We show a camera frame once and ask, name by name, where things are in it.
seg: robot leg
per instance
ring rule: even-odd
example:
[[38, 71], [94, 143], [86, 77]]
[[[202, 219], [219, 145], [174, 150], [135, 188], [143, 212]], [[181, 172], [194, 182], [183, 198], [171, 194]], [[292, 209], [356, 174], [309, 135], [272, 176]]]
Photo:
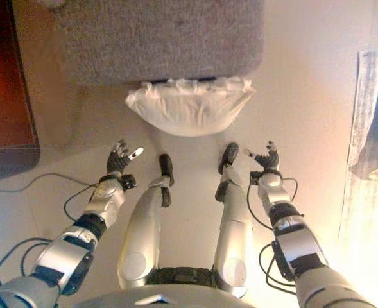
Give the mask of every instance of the robot leg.
[[223, 155], [222, 177], [216, 193], [216, 199], [223, 202], [224, 210], [213, 275], [219, 289], [242, 297], [247, 292], [247, 280], [252, 266], [253, 230], [240, 177], [231, 166], [234, 158], [228, 160], [229, 164], [224, 163], [231, 145]]
[[168, 155], [160, 156], [160, 167], [162, 177], [149, 184], [129, 220], [126, 239], [117, 263], [117, 275], [122, 289], [143, 286], [156, 274], [159, 261], [160, 208], [169, 206], [169, 186], [173, 184]]

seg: white floor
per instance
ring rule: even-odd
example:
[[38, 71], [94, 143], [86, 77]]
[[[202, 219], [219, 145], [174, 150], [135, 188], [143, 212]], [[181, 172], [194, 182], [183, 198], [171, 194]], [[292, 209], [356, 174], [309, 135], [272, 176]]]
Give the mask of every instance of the white floor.
[[[135, 85], [65, 84], [50, 15], [33, 0], [16, 2], [15, 12], [42, 156], [35, 169], [1, 180], [0, 187], [22, 187], [46, 172], [92, 183], [104, 174], [108, 152], [118, 139], [145, 149], [128, 168], [138, 188], [127, 192], [119, 219], [101, 240], [83, 287], [63, 297], [62, 307], [119, 289], [116, 264], [128, 218], [148, 182], [158, 176], [157, 157], [164, 152], [173, 159], [176, 184], [172, 205], [162, 210], [161, 266], [212, 266], [223, 210], [214, 200], [219, 157], [230, 141], [264, 152], [270, 139], [280, 151], [283, 174], [299, 181], [297, 207], [331, 264], [337, 260], [357, 52], [378, 49], [378, 0], [267, 1], [264, 60], [250, 75], [257, 93], [230, 128], [202, 138], [170, 136], [145, 123], [123, 104]], [[234, 165], [246, 189], [248, 174], [258, 169], [257, 164], [240, 155]], [[22, 193], [0, 193], [0, 258], [27, 237], [57, 236], [70, 223], [63, 202], [81, 188], [50, 176]], [[287, 188], [292, 191], [292, 184]], [[253, 191], [253, 208], [264, 217], [256, 194]], [[69, 210], [74, 216], [80, 215], [88, 197], [86, 193], [73, 201]], [[256, 255], [272, 238], [256, 225]], [[270, 254], [264, 258], [266, 266]], [[19, 274], [19, 260], [18, 252], [5, 265], [3, 281]], [[298, 307], [292, 296], [266, 286], [259, 270], [245, 300], [258, 307]]]

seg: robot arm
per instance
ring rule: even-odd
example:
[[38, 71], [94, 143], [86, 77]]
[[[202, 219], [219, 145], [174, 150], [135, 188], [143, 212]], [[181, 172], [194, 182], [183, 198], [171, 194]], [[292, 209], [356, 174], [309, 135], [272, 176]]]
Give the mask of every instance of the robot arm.
[[135, 187], [132, 175], [122, 175], [139, 148], [126, 156], [119, 141], [107, 162], [108, 175], [100, 179], [85, 212], [39, 255], [32, 274], [0, 287], [0, 307], [53, 307], [60, 296], [79, 289], [93, 262], [93, 251], [105, 230], [117, 219], [125, 190]]
[[283, 188], [274, 143], [269, 142], [268, 150], [268, 156], [250, 154], [264, 168], [252, 178], [258, 180], [259, 197], [273, 227], [276, 263], [285, 279], [295, 281], [300, 307], [374, 307], [329, 268], [316, 237]]

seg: black cable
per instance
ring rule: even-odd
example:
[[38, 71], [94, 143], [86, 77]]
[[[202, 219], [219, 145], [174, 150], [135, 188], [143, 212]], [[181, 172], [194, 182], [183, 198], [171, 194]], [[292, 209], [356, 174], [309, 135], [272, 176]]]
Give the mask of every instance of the black cable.
[[267, 273], [266, 273], [266, 283], [267, 283], [267, 285], [269, 285], [270, 287], [272, 287], [272, 288], [274, 288], [276, 290], [279, 290], [279, 291], [282, 291], [282, 292], [285, 292], [285, 293], [288, 293], [288, 294], [291, 294], [291, 295], [296, 295], [296, 293], [293, 292], [293, 291], [289, 291], [289, 290], [283, 289], [281, 287], [277, 287], [274, 284], [270, 284], [269, 283], [268, 279], [270, 277], [270, 270], [271, 270], [271, 267], [273, 266], [273, 263], [274, 263], [274, 257], [271, 259], [270, 265], [268, 266], [268, 269], [267, 269]]
[[26, 260], [26, 257], [28, 256], [28, 254], [32, 251], [32, 249], [38, 247], [38, 246], [47, 246], [49, 243], [37, 243], [37, 244], [34, 244], [32, 246], [30, 246], [23, 254], [22, 256], [22, 259], [21, 259], [21, 274], [22, 276], [26, 276], [25, 272], [24, 272], [24, 261]]
[[63, 211], [65, 212], [66, 216], [71, 220], [71, 221], [76, 221], [68, 212], [67, 212], [67, 204], [75, 197], [79, 196], [83, 191], [86, 191], [87, 189], [94, 187], [97, 185], [97, 183], [91, 184], [87, 186], [86, 188], [83, 188], [81, 191], [77, 192], [73, 196], [71, 196], [69, 199], [65, 201], [65, 204], [63, 205]]
[[10, 255], [16, 250], [18, 249], [18, 247], [22, 246], [23, 244], [27, 243], [27, 242], [31, 242], [31, 241], [44, 241], [44, 242], [51, 242], [52, 240], [50, 239], [44, 239], [43, 237], [31, 237], [29, 239], [25, 239], [19, 243], [17, 243], [15, 246], [13, 246], [6, 255], [4, 255], [4, 257], [0, 260], [0, 268], [2, 266], [2, 264], [7, 260], [7, 258], [10, 257]]
[[84, 185], [84, 186], [88, 186], [90, 185], [89, 183], [85, 183], [81, 180], [77, 180], [75, 178], [71, 178], [70, 176], [67, 176], [67, 175], [61, 175], [60, 173], [55, 173], [55, 172], [50, 172], [50, 173], [44, 173], [43, 175], [38, 175], [36, 176], [32, 181], [29, 182], [28, 185], [22, 187], [22, 188], [19, 188], [19, 189], [0, 189], [0, 193], [19, 193], [21, 191], [24, 191], [25, 189], [27, 189], [30, 185], [32, 185], [34, 182], [36, 182], [39, 178], [43, 178], [45, 176], [50, 176], [50, 175], [55, 175], [55, 176], [59, 176], [60, 178], [65, 178], [66, 180], [70, 180], [70, 181], [74, 181], [80, 185]]
[[[267, 248], [269, 248], [271, 246], [271, 243], [267, 244], [266, 246], [264, 246], [261, 250], [260, 250], [260, 253], [259, 253], [259, 266], [260, 266], [260, 269], [262, 270], [262, 272], [267, 275], [267, 271], [263, 268], [263, 265], [261, 264], [261, 255], [263, 253], [263, 251], [265, 251]], [[268, 278], [272, 279], [272, 281], [282, 285], [282, 286], [285, 286], [285, 287], [295, 287], [296, 285], [295, 284], [287, 284], [285, 282], [281, 282], [281, 281], [278, 281], [277, 279], [274, 279], [273, 277], [271, 277], [270, 275], [268, 276]]]
[[296, 198], [297, 191], [298, 191], [298, 181], [295, 178], [283, 178], [283, 181], [287, 181], [287, 180], [292, 180], [292, 181], [294, 181], [294, 183], [296, 183], [296, 188], [294, 190], [294, 195], [291, 198], [291, 201], [294, 201], [294, 198]]
[[256, 220], [256, 222], [258, 222], [260, 225], [262, 225], [264, 228], [267, 228], [268, 230], [271, 230], [273, 231], [273, 229], [271, 227], [269, 227], [268, 225], [266, 225], [265, 223], [263, 223], [259, 218], [257, 218], [257, 216], [253, 213], [252, 211], [252, 208], [250, 207], [250, 188], [252, 187], [252, 177], [249, 178], [249, 182], [248, 182], [248, 188], [247, 188], [247, 207], [248, 207], [248, 210], [250, 211], [250, 214], [253, 216], [253, 218]]

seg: brown wooden cabinet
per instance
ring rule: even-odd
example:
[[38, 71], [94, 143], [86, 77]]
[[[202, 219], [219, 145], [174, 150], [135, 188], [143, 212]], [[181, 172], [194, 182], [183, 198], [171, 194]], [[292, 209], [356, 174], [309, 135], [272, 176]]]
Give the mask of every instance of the brown wooden cabinet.
[[30, 169], [39, 157], [12, 4], [0, 0], [0, 178]]

